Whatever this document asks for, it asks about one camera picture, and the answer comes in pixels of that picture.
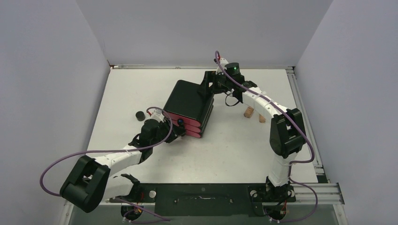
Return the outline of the pink drawer with black knob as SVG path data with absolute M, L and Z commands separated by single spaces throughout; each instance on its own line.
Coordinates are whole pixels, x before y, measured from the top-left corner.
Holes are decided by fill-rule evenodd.
M 191 118 L 191 117 L 188 117 L 185 115 L 175 114 L 175 113 L 171 113 L 171 112 L 168 112 L 168 113 L 163 112 L 162 115 L 170 117 L 173 121 L 176 121 L 177 124 L 180 121 L 180 122 L 182 122 L 182 125 L 190 125 L 190 126 L 198 127 L 198 128 L 203 126 L 205 123 L 204 118 L 199 118 L 199 119 Z

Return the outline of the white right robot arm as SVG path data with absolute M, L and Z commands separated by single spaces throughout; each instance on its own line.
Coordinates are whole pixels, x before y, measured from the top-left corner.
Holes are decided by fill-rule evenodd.
M 236 62 L 228 63 L 216 71 L 206 71 L 199 88 L 203 96 L 228 91 L 238 102 L 261 115 L 268 113 L 271 116 L 269 144 L 275 157 L 267 177 L 269 185 L 265 188 L 265 194 L 268 199 L 276 201 L 284 194 L 282 186 L 290 182 L 290 163 L 306 143 L 302 113 L 297 108 L 289 109 L 278 104 L 257 84 L 245 80 Z

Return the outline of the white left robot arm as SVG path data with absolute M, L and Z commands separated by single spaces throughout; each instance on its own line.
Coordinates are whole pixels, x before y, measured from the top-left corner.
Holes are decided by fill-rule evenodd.
M 139 198 L 140 182 L 130 174 L 119 172 L 143 163 L 157 144 L 170 143 L 185 134 L 183 124 L 174 125 L 169 119 L 148 119 L 121 152 L 80 157 L 63 183 L 60 196 L 87 213 L 114 197 L 123 196 L 133 202 Z

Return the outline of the small black round jar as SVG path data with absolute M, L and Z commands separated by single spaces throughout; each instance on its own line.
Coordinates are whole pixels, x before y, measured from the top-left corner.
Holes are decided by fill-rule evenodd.
M 138 112 L 136 112 L 135 117 L 138 121 L 144 121 L 146 118 L 146 115 L 143 111 L 138 111 Z

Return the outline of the tan concealer stick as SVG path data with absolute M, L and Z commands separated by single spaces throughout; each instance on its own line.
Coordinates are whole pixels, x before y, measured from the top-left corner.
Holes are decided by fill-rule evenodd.
M 252 107 L 248 106 L 244 112 L 244 117 L 251 118 L 253 115 L 253 112 L 254 112 L 254 109 Z

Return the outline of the tan foundation tube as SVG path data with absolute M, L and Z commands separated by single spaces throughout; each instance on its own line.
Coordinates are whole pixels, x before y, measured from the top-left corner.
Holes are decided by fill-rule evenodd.
M 260 123 L 265 123 L 266 122 L 265 117 L 263 117 L 262 115 L 259 115 L 259 122 Z

